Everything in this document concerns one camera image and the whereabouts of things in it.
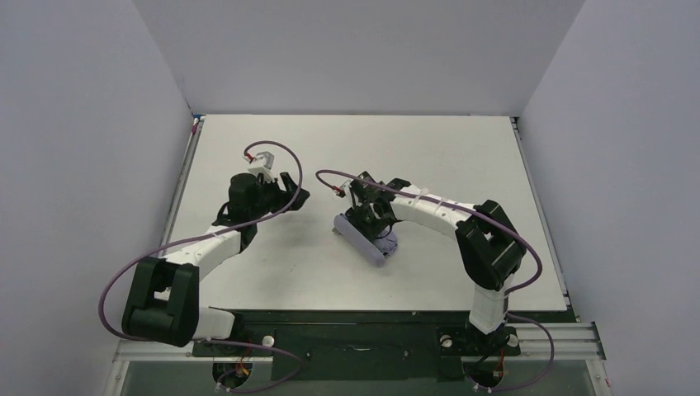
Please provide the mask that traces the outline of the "lavender umbrella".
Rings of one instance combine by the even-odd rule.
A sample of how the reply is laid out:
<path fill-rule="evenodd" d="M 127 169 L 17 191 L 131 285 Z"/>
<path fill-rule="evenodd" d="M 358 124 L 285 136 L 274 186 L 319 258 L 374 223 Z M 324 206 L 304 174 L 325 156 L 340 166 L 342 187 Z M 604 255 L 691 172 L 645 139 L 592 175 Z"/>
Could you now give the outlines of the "lavender umbrella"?
<path fill-rule="evenodd" d="M 395 254 L 398 248 L 398 238 L 393 231 L 382 235 L 374 241 L 374 245 L 379 249 L 384 257 L 390 257 Z"/>

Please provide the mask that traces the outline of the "lavender umbrella case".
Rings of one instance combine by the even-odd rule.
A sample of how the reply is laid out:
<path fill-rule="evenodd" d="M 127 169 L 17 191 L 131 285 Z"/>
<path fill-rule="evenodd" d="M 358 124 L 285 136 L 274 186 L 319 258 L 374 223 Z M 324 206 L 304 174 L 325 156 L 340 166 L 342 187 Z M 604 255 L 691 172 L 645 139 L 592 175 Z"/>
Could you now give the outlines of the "lavender umbrella case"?
<path fill-rule="evenodd" d="M 333 231 L 341 236 L 357 253 L 359 253 L 369 264 L 373 266 L 384 266 L 386 259 L 379 249 L 374 245 L 374 241 L 382 235 L 386 235 L 391 230 L 389 228 L 380 232 L 376 238 L 366 238 L 344 214 L 337 214 L 333 219 Z"/>

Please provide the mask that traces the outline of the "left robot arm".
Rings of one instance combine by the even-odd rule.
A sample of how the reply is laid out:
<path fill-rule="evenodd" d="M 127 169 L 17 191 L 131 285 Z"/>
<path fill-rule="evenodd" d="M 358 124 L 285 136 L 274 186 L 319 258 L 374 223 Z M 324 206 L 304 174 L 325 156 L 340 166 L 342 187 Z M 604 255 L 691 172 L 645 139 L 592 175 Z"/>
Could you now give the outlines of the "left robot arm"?
<path fill-rule="evenodd" d="M 300 210 L 309 198 L 286 172 L 278 178 L 262 173 L 231 177 L 229 198 L 200 240 L 136 263 L 122 332 L 175 347 L 198 339 L 230 338 L 235 316 L 201 304 L 201 280 L 243 252 L 257 235 L 258 223 L 275 213 Z"/>

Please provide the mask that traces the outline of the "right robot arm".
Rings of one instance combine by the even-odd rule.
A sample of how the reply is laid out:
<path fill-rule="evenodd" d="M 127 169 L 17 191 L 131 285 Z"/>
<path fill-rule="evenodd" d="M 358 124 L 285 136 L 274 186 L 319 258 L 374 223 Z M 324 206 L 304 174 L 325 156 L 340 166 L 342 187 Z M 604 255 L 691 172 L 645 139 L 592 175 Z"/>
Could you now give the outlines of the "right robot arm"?
<path fill-rule="evenodd" d="M 514 238 L 515 229 L 498 203 L 449 201 L 403 179 L 376 182 L 367 172 L 343 183 L 339 195 L 350 206 L 334 218 L 333 230 L 372 265 L 384 265 L 396 252 L 393 227 L 400 222 L 421 225 L 454 240 L 474 285 L 466 322 L 468 342 L 482 352 L 517 346 L 518 339 L 506 329 L 506 291 L 526 250 Z"/>

